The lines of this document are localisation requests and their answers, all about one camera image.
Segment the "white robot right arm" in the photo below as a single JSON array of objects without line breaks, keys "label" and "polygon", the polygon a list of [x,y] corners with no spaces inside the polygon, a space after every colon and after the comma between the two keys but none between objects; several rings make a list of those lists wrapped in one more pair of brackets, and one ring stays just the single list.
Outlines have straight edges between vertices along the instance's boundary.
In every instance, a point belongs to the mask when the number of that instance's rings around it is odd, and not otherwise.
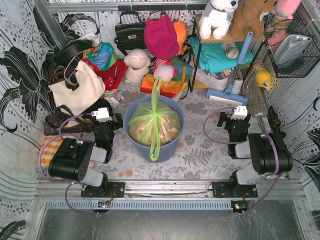
[{"label": "white robot right arm", "polygon": [[235,170],[228,181],[212,184],[216,198],[256,198],[256,181],[278,177],[293,168],[292,156],[279,132],[249,133],[250,114],[236,119],[234,115],[221,112],[218,127],[225,123],[229,140],[228,155],[232,159],[250,159],[250,163]]}]

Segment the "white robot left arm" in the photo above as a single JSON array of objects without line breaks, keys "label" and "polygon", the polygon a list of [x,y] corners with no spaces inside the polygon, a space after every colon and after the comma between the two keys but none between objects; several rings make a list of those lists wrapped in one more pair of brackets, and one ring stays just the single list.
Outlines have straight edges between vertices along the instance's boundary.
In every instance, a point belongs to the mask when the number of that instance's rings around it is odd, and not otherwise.
[{"label": "white robot left arm", "polygon": [[80,183],[83,198],[122,198],[124,182],[110,182],[105,173],[89,166],[90,163],[107,164],[111,160],[114,131],[123,126],[121,115],[115,113],[114,116],[115,119],[95,127],[95,142],[66,137],[49,163],[49,175]]}]

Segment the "green plastic trash bag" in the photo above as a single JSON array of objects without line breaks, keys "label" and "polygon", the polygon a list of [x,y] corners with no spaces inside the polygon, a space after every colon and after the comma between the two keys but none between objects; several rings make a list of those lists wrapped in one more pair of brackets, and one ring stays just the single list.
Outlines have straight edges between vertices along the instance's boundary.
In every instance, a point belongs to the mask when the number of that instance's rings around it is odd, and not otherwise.
[{"label": "green plastic trash bag", "polygon": [[151,163],[164,162],[175,154],[185,126],[178,104],[160,95],[162,83],[157,77],[151,96],[131,105],[123,124],[140,156]]}]

